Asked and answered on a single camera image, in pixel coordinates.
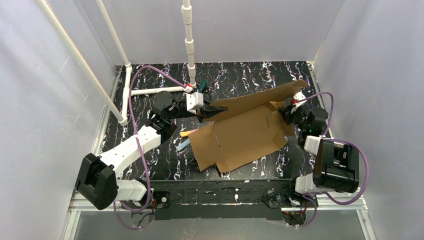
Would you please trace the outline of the brown cardboard box sheet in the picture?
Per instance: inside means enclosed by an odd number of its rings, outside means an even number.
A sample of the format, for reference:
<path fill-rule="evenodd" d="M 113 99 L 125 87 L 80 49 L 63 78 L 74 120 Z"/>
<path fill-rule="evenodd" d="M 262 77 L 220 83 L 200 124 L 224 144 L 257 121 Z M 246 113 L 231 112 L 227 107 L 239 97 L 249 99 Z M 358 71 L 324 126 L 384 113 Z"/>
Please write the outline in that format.
<path fill-rule="evenodd" d="M 306 81 L 297 80 L 211 103 L 227 110 L 206 118 L 207 125 L 188 135 L 199 170 L 216 166 L 221 173 L 230 172 L 282 149 L 295 132 L 278 108 L 306 87 Z"/>

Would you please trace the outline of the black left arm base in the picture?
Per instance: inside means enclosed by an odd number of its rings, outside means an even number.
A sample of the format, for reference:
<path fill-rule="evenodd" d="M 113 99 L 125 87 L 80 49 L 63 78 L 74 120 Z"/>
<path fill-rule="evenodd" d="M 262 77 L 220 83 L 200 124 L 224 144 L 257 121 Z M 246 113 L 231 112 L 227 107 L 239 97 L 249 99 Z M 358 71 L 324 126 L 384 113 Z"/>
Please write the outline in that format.
<path fill-rule="evenodd" d="M 162 188 L 162 184 L 159 182 L 151 181 L 150 182 L 150 191 L 151 191 L 151 201 L 148 209 L 168 209 L 170 207 L 171 201 L 171 192 L 168 189 Z M 141 200 L 131 200 L 130 202 L 133 205 L 140 209 L 145 205 L 147 201 L 147 193 L 143 195 Z"/>

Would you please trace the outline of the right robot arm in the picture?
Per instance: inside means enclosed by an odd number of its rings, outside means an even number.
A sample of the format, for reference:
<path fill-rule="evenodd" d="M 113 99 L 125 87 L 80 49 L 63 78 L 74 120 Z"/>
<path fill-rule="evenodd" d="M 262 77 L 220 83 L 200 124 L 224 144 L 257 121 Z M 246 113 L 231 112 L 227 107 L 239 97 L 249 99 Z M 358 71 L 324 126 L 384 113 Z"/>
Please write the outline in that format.
<path fill-rule="evenodd" d="M 328 112 L 321 107 L 310 111 L 290 105 L 278 109 L 287 125 L 299 128 L 297 145 L 315 156 L 312 173 L 295 178 L 290 186 L 294 194 L 318 193 L 327 190 L 354 193 L 359 186 L 359 152 L 349 144 L 326 138 Z"/>

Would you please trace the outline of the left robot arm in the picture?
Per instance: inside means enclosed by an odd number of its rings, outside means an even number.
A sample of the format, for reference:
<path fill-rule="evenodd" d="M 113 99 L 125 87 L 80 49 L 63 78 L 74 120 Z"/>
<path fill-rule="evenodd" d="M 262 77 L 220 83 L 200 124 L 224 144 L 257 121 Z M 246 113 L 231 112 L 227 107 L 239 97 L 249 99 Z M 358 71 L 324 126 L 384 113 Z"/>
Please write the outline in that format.
<path fill-rule="evenodd" d="M 133 201 L 136 212 L 146 209 L 153 199 L 150 177 L 146 180 L 119 179 L 121 173 L 136 160 L 145 161 L 144 153 L 165 143 L 175 132 L 174 119 L 196 117 L 200 122 L 227 111 L 225 106 L 213 106 L 200 92 L 186 94 L 177 101 L 171 92 L 153 96 L 148 121 L 134 135 L 99 155 L 87 154 L 74 185 L 97 210 L 104 210 L 120 201 Z"/>

